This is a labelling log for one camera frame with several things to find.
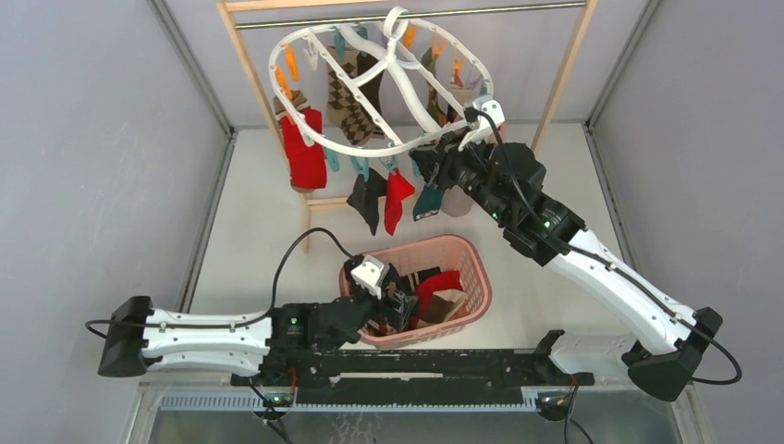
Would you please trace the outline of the brown and tan sock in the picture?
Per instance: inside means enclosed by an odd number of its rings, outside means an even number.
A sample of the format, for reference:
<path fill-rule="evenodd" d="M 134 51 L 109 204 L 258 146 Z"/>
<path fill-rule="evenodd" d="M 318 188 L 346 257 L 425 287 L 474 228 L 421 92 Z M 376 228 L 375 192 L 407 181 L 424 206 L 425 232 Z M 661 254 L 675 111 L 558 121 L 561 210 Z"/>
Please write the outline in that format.
<path fill-rule="evenodd" d="M 420 308 L 419 317 L 414 325 L 424 328 L 442 324 L 454 318 L 462 309 L 468 295 L 462 290 L 438 290 Z"/>

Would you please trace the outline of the grey sock with striped cuff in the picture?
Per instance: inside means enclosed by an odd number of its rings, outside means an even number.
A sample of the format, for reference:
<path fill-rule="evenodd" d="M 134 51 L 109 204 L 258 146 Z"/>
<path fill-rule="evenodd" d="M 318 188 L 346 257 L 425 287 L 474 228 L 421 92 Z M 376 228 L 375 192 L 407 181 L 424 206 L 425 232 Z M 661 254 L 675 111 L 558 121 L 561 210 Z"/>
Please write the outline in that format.
<path fill-rule="evenodd" d="M 474 205 L 473 199 L 458 186 L 446 190 L 441 203 L 441 211 L 447 216 L 459 218 L 466 216 Z"/>

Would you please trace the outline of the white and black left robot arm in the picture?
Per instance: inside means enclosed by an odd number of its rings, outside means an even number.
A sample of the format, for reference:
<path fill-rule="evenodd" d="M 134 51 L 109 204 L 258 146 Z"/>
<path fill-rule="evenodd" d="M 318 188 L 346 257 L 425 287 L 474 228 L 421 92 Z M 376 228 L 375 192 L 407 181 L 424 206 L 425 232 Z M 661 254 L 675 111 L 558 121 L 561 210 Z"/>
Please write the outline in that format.
<path fill-rule="evenodd" d="M 371 321 L 391 324 L 409 316 L 389 298 L 363 289 L 331 302 L 288 303 L 227 317 L 168 311 L 138 295 L 104 321 L 97 373 L 135 377 L 166 369 L 209 370 L 256 376 L 275 386 L 288 376 L 287 357 L 336 351 L 358 342 Z"/>

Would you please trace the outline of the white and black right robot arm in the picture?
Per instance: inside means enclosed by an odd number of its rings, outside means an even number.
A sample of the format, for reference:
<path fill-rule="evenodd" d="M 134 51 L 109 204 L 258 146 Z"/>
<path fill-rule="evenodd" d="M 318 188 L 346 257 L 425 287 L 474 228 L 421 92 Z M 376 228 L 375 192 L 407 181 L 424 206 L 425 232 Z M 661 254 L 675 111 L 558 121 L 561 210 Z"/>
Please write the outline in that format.
<path fill-rule="evenodd" d="M 544 193 L 546 168 L 526 144 L 459 150 L 443 140 L 411 151 L 410 158 L 427 182 L 471 197 L 513 250 L 581 286 L 629 329 L 621 337 L 550 331 L 533 362 L 540 381 L 556 385 L 569 374 L 627 376 L 661 401 L 675 401 L 694 381 L 704 352 L 716 343 L 722 316 L 676 301 L 617 258 L 582 218 Z"/>

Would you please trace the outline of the brown sock with striped toe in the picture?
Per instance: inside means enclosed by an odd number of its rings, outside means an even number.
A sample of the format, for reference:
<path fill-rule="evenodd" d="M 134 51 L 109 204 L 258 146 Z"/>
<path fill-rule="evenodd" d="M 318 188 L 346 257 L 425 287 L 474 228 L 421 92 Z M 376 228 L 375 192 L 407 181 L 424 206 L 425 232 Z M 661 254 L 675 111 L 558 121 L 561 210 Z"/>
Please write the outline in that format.
<path fill-rule="evenodd" d="M 372 68 L 377 63 L 377 59 L 367 53 L 359 53 L 357 57 L 357 74 L 361 75 Z M 366 97 L 370 104 L 379 112 L 382 113 L 382 107 L 379 99 L 379 90 L 383 74 L 379 73 L 372 80 L 360 87 L 362 94 Z M 384 139 L 386 136 L 384 132 L 379 129 L 374 123 L 372 117 L 362 108 L 361 109 L 364 122 L 361 130 L 361 141 L 367 142 L 370 139 Z"/>

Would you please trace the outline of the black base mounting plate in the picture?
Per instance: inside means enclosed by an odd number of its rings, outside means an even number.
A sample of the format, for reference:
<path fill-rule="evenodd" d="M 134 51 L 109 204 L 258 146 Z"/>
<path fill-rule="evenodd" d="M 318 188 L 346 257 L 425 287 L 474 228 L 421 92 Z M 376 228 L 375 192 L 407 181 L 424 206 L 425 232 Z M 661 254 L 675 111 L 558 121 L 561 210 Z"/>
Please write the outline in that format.
<path fill-rule="evenodd" d="M 541 352 L 513 349 L 279 352 L 258 375 L 230 379 L 234 387 L 281 388 L 297 404 L 356 406 L 520 404 L 525 389 L 594 382 Z"/>

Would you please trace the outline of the olive green and orange sock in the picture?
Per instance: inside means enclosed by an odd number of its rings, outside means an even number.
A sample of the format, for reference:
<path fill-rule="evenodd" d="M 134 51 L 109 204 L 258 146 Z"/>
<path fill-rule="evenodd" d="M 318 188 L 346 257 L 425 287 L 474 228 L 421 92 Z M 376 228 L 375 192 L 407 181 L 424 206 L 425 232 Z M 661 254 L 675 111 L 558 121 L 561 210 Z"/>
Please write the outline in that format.
<path fill-rule="evenodd" d="M 432 49 L 427 49 L 424 52 L 421 58 L 421 63 L 433 76 L 435 76 L 436 58 L 433 55 Z M 439 126 L 443 127 L 447 124 L 447 115 L 439 104 L 439 98 L 440 95 L 438 91 L 431 84 L 428 84 L 428 100 L 426 110 L 429 116 Z"/>

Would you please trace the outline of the pink plastic laundry basket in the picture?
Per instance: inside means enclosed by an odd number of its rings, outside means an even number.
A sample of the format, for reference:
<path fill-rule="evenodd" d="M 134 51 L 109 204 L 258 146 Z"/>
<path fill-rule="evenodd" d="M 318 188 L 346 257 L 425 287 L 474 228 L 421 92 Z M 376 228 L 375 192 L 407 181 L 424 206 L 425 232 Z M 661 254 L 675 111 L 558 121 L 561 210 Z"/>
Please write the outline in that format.
<path fill-rule="evenodd" d="M 373 336 L 367 329 L 360 331 L 361 343 L 379 350 L 393 350 L 460 332 L 480 319 L 492 302 L 492 287 L 480 255 L 474 246 L 458 235 L 446 234 L 413 243 L 370 251 L 370 255 L 393 265 L 406 276 L 434 267 L 443 273 L 456 272 L 467 301 L 447 321 L 407 332 Z"/>

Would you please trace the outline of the red sock with dark toe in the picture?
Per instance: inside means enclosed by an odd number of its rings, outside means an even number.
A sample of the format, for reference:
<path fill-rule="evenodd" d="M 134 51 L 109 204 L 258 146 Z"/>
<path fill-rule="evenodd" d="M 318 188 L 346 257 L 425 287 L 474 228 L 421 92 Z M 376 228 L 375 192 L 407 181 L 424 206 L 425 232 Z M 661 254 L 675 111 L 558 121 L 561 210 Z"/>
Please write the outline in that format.
<path fill-rule="evenodd" d="M 327 172 L 322 145 L 319 143 L 308 145 L 303 140 L 298 126 L 287 113 L 283 113 L 278 123 L 288 160 L 291 186 L 306 191 L 324 189 Z"/>

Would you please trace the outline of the wooden clothes rack frame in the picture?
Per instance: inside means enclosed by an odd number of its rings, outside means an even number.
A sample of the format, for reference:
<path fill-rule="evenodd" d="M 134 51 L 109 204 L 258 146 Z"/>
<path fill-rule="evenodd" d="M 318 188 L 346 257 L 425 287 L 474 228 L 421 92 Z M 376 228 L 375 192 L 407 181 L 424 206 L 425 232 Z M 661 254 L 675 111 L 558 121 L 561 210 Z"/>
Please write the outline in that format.
<path fill-rule="evenodd" d="M 256 66 L 251 60 L 250 53 L 246 46 L 243 37 L 240 35 L 240 30 L 237 30 L 234 25 L 238 22 L 235 15 L 238 13 L 259 12 L 274 9 L 293 9 L 302 7 L 318 7 L 318 6 L 339 6 L 339 5 L 355 5 L 362 3 L 373 3 L 375 1 L 218 1 L 217 7 L 219 14 L 227 28 L 227 32 L 235 51 L 238 55 L 239 62 L 243 71 L 251 85 L 257 102 L 262 110 L 264 119 L 268 124 L 270 130 L 275 136 L 275 141 L 281 153 L 284 153 L 283 136 L 278 126 L 278 120 L 271 106 L 272 101 L 267 97 L 263 88 L 260 75 Z M 594 10 L 598 1 L 587 1 L 588 6 L 582 8 L 583 12 L 577 18 L 574 30 L 570 37 L 570 41 L 562 57 L 560 66 L 557 71 L 556 78 L 553 82 L 550 94 L 548 96 L 545 110 L 542 114 L 540 122 L 537 126 L 536 132 L 533 137 L 533 152 L 538 154 L 541 151 L 545 136 L 550 128 L 551 121 L 555 115 L 555 111 L 560 102 L 561 96 L 565 90 L 566 82 L 572 71 L 576 55 L 582 45 L 582 40 L 587 28 L 591 22 Z M 404 149 L 412 149 L 420 146 L 426 142 L 434 141 L 436 136 L 441 136 L 442 133 L 446 134 L 449 130 L 457 130 L 463 128 L 460 125 L 466 125 L 466 121 L 458 121 L 454 124 L 449 124 L 443 127 L 436 128 L 436 122 L 429 116 L 425 104 L 419 101 L 413 84 L 410 81 L 408 71 L 415 71 L 427 82 L 431 84 L 439 93 L 440 97 L 446 100 L 453 109 L 459 111 L 458 114 L 463 116 L 462 110 L 457 109 L 461 107 L 460 103 L 455 98 L 451 90 L 444 86 L 436 76 L 433 76 L 420 62 L 414 53 L 410 50 L 410 45 L 407 43 L 410 38 L 407 36 L 414 35 L 415 33 L 409 32 L 408 28 L 419 28 L 429 30 L 433 34 L 431 49 L 433 55 L 443 53 L 444 48 L 448 45 L 453 50 L 461 55 L 459 58 L 453 56 L 452 74 L 460 73 L 464 61 L 478 69 L 482 75 L 483 84 L 490 94 L 493 92 L 495 85 L 492 75 L 486 68 L 483 62 L 474 56 L 473 52 L 468 49 L 457 37 L 447 32 L 443 27 L 440 27 L 430 21 L 422 18 L 403 19 L 401 14 L 409 12 L 401 6 L 395 6 L 386 14 L 386 18 L 381 21 L 369 22 L 382 22 L 376 24 L 377 28 L 381 31 L 382 35 L 387 38 L 387 45 L 381 46 L 370 42 L 368 39 L 362 37 L 358 31 L 355 31 L 354 24 L 337 24 L 333 26 L 320 25 L 301 27 L 299 31 L 294 31 L 283 38 L 275 45 L 273 51 L 270 53 L 269 63 L 267 64 L 266 72 L 269 75 L 269 81 L 273 89 L 274 96 L 278 98 L 282 106 L 284 106 L 284 113 L 287 113 L 298 126 L 303 140 L 308 145 L 319 143 L 323 148 L 331 150 L 338 154 L 355 156 L 361 158 L 392 158 L 394 155 L 403 154 L 406 152 Z M 337 60 L 335 60 L 326 49 L 326 46 L 319 40 L 317 34 L 325 32 L 337 32 L 342 41 L 338 39 L 335 43 L 335 48 L 338 54 L 341 51 L 345 52 L 345 48 L 339 43 L 345 41 L 360 52 L 367 53 L 377 59 L 377 63 L 366 71 L 364 74 L 356 78 L 349 78 L 348 74 L 342 69 Z M 296 56 L 292 51 L 289 51 L 292 42 L 303 40 L 307 42 L 307 60 L 313 70 L 318 68 L 319 60 L 324 60 L 336 72 L 337 76 L 346 84 L 346 87 L 354 94 L 356 101 L 364 108 L 364 110 L 372 117 L 374 124 L 380 128 L 385 136 L 392 142 L 391 147 L 379 149 L 375 152 L 362 151 L 360 148 L 349 147 L 339 143 L 328 140 L 321 132 L 316 131 L 311 127 L 304 114 L 296 109 L 296 106 L 290 102 L 293 94 L 288 85 L 288 77 L 292 81 L 299 81 L 298 65 L 296 63 Z M 277 64 L 277 59 L 281 52 L 285 53 L 287 62 L 287 70 L 289 76 L 281 71 Z M 414 117 L 417 124 L 423 129 L 424 134 L 409 142 L 403 142 L 400 137 L 392 130 L 388 122 L 382 117 L 381 114 L 373 107 L 372 104 L 361 93 L 360 87 L 372 80 L 379 73 L 388 73 L 391 79 L 396 83 L 399 92 L 402 95 L 404 103 L 408 107 L 411 115 Z"/>

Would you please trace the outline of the long thin red sock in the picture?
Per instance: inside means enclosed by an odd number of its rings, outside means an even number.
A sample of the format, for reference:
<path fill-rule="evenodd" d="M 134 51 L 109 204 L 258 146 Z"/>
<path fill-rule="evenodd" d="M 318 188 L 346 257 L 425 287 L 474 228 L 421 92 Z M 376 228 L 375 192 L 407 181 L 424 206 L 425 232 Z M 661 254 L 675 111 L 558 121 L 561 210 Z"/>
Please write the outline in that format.
<path fill-rule="evenodd" d="M 398 168 L 388 175 L 384 225 L 385 231 L 394 235 L 403 214 L 403 202 L 415 193 L 414 187 L 405 179 Z"/>

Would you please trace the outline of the black sock with beige stripes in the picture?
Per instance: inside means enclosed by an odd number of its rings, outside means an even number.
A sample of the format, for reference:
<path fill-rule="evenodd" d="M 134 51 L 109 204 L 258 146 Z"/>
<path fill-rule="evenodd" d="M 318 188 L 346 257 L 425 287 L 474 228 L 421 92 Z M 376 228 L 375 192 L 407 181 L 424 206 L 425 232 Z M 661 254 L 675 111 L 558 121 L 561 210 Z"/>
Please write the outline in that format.
<path fill-rule="evenodd" d="M 426 279 L 436 276 L 442 272 L 440 267 L 426 268 L 420 271 L 409 273 L 400 277 L 400 289 L 407 294 L 415 294 L 417 288 Z"/>

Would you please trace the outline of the dark green patterned sock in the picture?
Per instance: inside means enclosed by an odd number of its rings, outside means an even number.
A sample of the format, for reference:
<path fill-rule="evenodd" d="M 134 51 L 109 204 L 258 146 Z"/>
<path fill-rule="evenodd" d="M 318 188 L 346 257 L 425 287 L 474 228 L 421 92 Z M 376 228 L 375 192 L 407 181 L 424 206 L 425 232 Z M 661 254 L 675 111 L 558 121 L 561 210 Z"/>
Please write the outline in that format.
<path fill-rule="evenodd" d="M 412 209 L 412 219 L 419 222 L 440 213 L 445 191 L 431 182 L 426 183 Z"/>

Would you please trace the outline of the metal hanging rod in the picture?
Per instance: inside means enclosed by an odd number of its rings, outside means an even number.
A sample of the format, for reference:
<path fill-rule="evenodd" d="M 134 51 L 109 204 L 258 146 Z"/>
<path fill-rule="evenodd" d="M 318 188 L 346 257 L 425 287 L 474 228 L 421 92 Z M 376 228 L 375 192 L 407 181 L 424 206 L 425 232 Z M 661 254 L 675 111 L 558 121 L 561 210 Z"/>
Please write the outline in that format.
<path fill-rule="evenodd" d="M 534 12 L 534 11 L 549 11 L 559 9 L 575 9 L 584 8 L 588 6 L 587 1 L 560 1 L 552 3 L 539 3 L 515 6 L 488 6 L 488 7 L 475 7 L 451 10 L 436 10 L 416 13 L 403 13 L 400 15 L 402 19 L 430 19 L 442 17 L 460 17 L 471 15 L 492 15 L 502 13 L 519 13 L 519 12 Z M 333 18 L 308 18 L 308 19 L 291 19 L 291 20 L 267 20 L 255 22 L 240 22 L 234 25 L 237 30 L 265 30 L 275 28 L 290 28 L 290 27 L 308 27 L 327 25 L 333 26 L 337 24 L 350 24 L 369 21 L 383 21 L 386 14 L 380 15 L 364 15 L 354 17 L 333 17 Z"/>

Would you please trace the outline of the beige argyle pattern sock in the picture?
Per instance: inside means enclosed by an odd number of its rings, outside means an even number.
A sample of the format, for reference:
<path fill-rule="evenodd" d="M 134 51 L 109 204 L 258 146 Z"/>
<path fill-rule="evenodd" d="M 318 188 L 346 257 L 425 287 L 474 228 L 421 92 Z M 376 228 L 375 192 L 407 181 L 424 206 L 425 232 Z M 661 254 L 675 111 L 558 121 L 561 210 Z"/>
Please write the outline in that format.
<path fill-rule="evenodd" d="M 363 74 L 377 63 L 375 57 L 362 55 L 356 49 L 347 49 L 342 59 L 339 59 L 335 46 L 328 46 L 327 50 L 350 78 Z M 327 119 L 342 131 L 351 146 L 363 146 L 374 135 L 375 124 L 331 66 L 327 65 L 326 68 Z"/>

